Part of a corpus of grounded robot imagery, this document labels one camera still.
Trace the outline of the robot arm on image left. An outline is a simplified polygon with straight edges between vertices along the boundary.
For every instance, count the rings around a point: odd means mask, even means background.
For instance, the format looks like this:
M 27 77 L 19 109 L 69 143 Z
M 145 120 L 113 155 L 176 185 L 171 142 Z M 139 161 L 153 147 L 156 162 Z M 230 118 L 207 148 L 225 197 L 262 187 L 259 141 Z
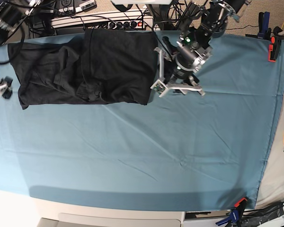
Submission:
M 10 63 L 19 55 L 25 39 L 22 24 L 35 10 L 42 7 L 42 4 L 42 0 L 5 0 L 0 3 L 0 47 L 18 30 L 21 31 L 21 40 L 16 44 L 15 53 L 7 61 L 0 61 L 0 65 Z M 0 79 L 0 96 L 4 99 L 10 99 L 12 96 L 12 81 L 10 77 Z

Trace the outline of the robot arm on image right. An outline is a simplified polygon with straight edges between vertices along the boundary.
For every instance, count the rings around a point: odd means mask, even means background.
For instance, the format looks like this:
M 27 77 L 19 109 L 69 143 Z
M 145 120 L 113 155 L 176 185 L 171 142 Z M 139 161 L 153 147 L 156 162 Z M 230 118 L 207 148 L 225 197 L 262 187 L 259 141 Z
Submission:
M 210 7 L 196 5 L 187 9 L 178 19 L 181 33 L 172 45 L 167 36 L 162 37 L 160 47 L 154 49 L 159 55 L 159 77 L 151 89 L 163 97 L 169 91 L 186 95 L 189 91 L 205 95 L 195 74 L 212 55 L 210 40 L 224 34 L 228 18 L 239 22 L 249 0 L 212 0 Z

